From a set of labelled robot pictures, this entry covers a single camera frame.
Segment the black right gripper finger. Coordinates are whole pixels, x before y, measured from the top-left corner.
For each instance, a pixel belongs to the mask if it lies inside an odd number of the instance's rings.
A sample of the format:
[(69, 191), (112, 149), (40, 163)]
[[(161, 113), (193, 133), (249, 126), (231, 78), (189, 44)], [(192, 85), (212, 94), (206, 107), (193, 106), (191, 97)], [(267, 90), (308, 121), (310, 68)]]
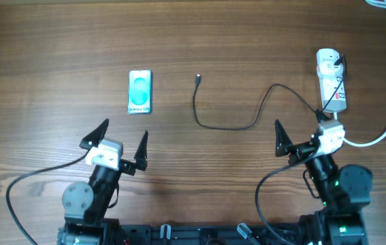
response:
[(318, 123), (324, 123), (326, 121), (330, 121), (331, 118), (326, 116), (322, 110), (320, 109), (317, 109), (315, 110), (315, 116), (316, 116), (316, 119), (317, 119), (317, 122)]
[(290, 154), (293, 151), (293, 143), (287, 135), (285, 129), (279, 120), (275, 120), (275, 133), (276, 133), (276, 149), (275, 156), (282, 157)]

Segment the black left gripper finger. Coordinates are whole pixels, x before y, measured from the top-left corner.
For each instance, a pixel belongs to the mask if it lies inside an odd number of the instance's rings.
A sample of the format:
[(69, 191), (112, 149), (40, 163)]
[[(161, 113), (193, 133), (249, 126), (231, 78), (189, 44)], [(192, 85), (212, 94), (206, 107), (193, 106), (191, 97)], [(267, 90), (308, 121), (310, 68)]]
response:
[(134, 156), (135, 168), (143, 172), (146, 170), (148, 166), (147, 143), (148, 143), (148, 132), (145, 131)]
[(106, 134), (109, 121), (110, 120), (108, 118), (105, 119), (96, 129), (83, 137), (79, 147), (83, 149), (91, 149), (94, 146), (98, 146)]

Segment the turquoise screen smartphone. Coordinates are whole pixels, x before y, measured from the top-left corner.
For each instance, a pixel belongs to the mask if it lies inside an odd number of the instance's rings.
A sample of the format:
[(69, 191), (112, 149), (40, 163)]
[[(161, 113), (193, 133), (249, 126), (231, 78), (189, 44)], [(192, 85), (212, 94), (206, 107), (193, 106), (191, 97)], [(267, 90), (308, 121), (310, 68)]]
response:
[(152, 71), (129, 72), (127, 112), (150, 114), (152, 111)]

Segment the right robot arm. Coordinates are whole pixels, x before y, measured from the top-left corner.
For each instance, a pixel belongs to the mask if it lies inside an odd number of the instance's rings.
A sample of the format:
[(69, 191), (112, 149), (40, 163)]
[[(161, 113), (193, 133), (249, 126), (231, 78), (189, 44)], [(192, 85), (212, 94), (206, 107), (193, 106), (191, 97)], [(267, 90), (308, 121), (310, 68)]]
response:
[(344, 126), (317, 110), (318, 127), (309, 141), (293, 144), (279, 120), (274, 123), (278, 157), (288, 156), (289, 166), (305, 165), (323, 209), (303, 215), (293, 244), (368, 243), (361, 210), (371, 202), (372, 172), (361, 165), (338, 167), (332, 155), (343, 145)]

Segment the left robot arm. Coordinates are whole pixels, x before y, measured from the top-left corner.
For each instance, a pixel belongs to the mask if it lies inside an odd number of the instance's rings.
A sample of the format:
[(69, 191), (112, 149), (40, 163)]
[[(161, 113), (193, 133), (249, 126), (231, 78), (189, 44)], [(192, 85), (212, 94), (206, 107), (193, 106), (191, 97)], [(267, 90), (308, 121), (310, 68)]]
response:
[(59, 245), (131, 243), (119, 220), (105, 214), (116, 205), (111, 199), (118, 197), (120, 176), (146, 170), (148, 132), (144, 132), (134, 160), (128, 161), (122, 158), (123, 143), (106, 137), (108, 125), (105, 119), (80, 142), (80, 147), (88, 150), (86, 164), (95, 168), (88, 182), (74, 182), (63, 193), (65, 224), (57, 234)]

